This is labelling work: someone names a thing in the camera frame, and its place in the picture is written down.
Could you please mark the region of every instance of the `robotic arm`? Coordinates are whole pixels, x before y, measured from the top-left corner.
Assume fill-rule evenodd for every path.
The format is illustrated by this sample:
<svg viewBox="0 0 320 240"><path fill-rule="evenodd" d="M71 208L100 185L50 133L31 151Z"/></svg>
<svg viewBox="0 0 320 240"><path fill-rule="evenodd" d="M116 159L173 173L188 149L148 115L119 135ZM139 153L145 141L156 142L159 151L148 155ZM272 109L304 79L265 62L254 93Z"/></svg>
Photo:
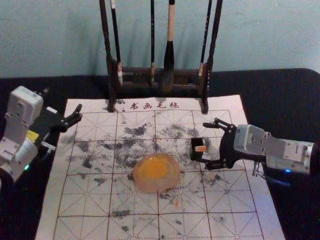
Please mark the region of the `robotic arm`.
<svg viewBox="0 0 320 240"><path fill-rule="evenodd" d="M270 132L250 124L229 124L218 118L213 123L203 123L211 129L224 130L219 153L220 159L203 159L206 150L202 138L192 138L190 159L205 163L205 169L231 169L240 159L254 161L253 176L264 176L259 172L260 163L268 168L301 174L320 173L320 148L317 143L301 142L273 137Z"/></svg>
<svg viewBox="0 0 320 240"><path fill-rule="evenodd" d="M81 121L79 104L74 112L63 117L51 107L43 107L43 96L19 86L11 92L5 114L6 127L0 141L0 189L15 183L37 156L38 149L46 147L47 155L56 147L45 142L52 132L64 133Z"/></svg>

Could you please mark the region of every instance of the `translucent orange object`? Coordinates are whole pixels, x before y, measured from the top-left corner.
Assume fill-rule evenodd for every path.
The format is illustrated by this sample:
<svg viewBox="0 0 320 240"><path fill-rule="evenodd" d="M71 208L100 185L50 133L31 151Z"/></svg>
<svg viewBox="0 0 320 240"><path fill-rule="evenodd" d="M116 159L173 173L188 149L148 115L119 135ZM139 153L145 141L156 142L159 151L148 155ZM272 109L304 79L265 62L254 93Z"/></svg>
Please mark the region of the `translucent orange object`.
<svg viewBox="0 0 320 240"><path fill-rule="evenodd" d="M178 163L164 153L153 153L143 157L133 168L135 186L143 193L164 192L179 183Z"/></svg>

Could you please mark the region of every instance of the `orange gelatin disc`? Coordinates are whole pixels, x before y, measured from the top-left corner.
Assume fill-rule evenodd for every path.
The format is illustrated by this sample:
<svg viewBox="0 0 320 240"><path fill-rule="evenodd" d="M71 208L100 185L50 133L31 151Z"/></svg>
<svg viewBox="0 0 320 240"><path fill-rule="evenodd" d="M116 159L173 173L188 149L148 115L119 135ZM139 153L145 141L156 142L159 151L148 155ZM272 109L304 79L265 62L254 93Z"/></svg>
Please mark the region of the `orange gelatin disc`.
<svg viewBox="0 0 320 240"><path fill-rule="evenodd" d="M180 168L169 155L153 153L143 157L133 168L135 186L143 193L164 192L179 183Z"/></svg>

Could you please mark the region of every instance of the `grid paper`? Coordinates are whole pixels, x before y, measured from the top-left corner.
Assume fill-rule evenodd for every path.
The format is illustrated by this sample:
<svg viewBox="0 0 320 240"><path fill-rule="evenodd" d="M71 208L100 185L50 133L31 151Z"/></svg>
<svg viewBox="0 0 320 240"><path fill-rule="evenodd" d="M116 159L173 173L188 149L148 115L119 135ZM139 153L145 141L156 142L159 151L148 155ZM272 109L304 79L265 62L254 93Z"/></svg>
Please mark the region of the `grid paper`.
<svg viewBox="0 0 320 240"><path fill-rule="evenodd" d="M198 105L186 109L184 101L168 98L161 104L165 108L157 108L160 101L155 98L125 99L118 101L114 113L84 104L82 121L60 136L61 151L57 150L54 162L66 173L64 183L56 189L55 222L42 226L46 221L42 212L37 238L53 227L46 239L271 239L264 234L257 212L246 170L249 162L239 160L232 169L207 171L189 157L190 139L203 137L205 158L219 158L224 132L202 123L214 118L232 123L232 110L203 115ZM170 102L178 107L170 107ZM143 109L145 103L152 109ZM181 176L176 188L164 193L135 189L133 167L151 153L177 160ZM283 238L281 228L278 235Z"/></svg>

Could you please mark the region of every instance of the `black table surface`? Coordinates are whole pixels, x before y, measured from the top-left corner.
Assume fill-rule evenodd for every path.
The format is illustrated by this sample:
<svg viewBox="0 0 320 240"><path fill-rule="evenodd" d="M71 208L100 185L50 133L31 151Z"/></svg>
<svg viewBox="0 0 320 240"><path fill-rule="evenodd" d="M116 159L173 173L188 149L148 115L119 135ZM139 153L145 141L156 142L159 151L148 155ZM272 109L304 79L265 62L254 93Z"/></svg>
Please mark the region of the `black table surface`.
<svg viewBox="0 0 320 240"><path fill-rule="evenodd" d="M3 78L0 79L0 116L6 112L10 92L20 85L33 91L49 87L45 105L60 113L64 113L67 99L103 99L108 92L103 76ZM143 98L153 94L136 89L121 97ZM319 140L319 73L304 68L215 72L209 96L235 94L241 96L248 123L277 138ZM0 136L4 127L5 118L0 117ZM58 137L54 134L48 141L56 144ZM51 155L45 161L33 161L14 187L0 196L1 240L35 238L53 158ZM265 173L291 183L291 187L268 183L285 238L320 239L320 174L284 174L269 169Z"/></svg>

